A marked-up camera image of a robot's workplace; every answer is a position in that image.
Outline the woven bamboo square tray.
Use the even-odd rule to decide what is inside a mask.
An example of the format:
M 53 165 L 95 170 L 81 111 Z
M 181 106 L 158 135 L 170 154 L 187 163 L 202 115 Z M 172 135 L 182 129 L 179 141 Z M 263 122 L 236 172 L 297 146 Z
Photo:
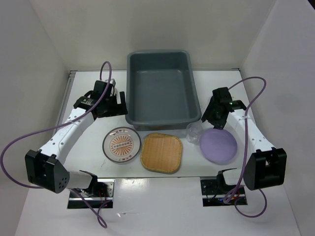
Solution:
M 151 172 L 173 174 L 181 165 L 183 145 L 173 135 L 151 133 L 143 143 L 140 161 Z

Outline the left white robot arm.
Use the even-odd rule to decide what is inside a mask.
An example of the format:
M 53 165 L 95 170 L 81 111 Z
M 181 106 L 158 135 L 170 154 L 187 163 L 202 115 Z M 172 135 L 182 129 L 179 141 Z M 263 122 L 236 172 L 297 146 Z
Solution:
M 115 80 L 97 80 L 94 88 L 77 99 L 63 127 L 39 150 L 25 156 L 28 181 L 54 193 L 77 189 L 94 196 L 105 187 L 88 171 L 70 172 L 64 163 L 71 149 L 98 118 L 127 114 L 125 93 L 118 92 Z

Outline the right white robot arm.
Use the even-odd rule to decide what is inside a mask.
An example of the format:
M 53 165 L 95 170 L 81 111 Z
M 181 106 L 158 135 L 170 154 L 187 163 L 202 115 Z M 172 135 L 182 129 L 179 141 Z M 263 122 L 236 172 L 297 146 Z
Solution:
M 241 100 L 233 100 L 227 87 L 213 90 L 210 102 L 201 118 L 213 128 L 202 132 L 199 146 L 206 159 L 216 164 L 230 162 L 237 153 L 236 138 L 227 130 L 229 124 L 249 155 L 243 172 L 245 186 L 257 190 L 284 183 L 287 154 L 275 148 L 260 132 Z

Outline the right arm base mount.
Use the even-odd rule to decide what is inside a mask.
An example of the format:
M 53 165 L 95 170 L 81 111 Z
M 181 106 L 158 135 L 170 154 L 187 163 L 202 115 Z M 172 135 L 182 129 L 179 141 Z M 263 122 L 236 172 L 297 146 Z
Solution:
M 234 197 L 225 204 L 223 199 L 225 195 L 234 188 L 234 185 L 229 186 L 219 181 L 217 178 L 201 178 L 200 179 L 202 203 L 204 207 L 220 207 L 220 206 L 232 206 L 235 201 L 238 205 L 247 205 L 247 198 L 245 190 L 240 187 Z

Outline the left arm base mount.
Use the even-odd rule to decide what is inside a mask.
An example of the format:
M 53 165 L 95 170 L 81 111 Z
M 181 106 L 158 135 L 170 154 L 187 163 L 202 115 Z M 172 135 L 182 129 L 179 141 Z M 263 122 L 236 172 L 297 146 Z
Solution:
M 93 207 L 98 209 L 102 204 L 103 208 L 113 208 L 115 179 L 99 178 L 100 188 L 94 193 L 87 193 L 79 190 L 80 195 Z M 70 190 L 67 209 L 85 209 L 88 208 L 83 200 L 72 190 Z

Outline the clear plastic cup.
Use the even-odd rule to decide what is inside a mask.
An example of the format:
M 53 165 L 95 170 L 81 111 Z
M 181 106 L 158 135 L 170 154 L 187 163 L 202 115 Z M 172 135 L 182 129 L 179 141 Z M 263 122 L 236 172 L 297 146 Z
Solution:
M 190 123 L 186 128 L 186 139 L 188 142 L 198 144 L 203 128 L 201 122 Z

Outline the round patterned plate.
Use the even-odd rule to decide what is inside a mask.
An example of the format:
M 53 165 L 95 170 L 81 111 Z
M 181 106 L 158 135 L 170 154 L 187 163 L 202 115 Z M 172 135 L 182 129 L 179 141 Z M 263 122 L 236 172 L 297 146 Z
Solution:
M 118 127 L 107 133 L 102 142 L 102 150 L 110 161 L 125 163 L 140 152 L 141 144 L 141 138 L 134 129 Z

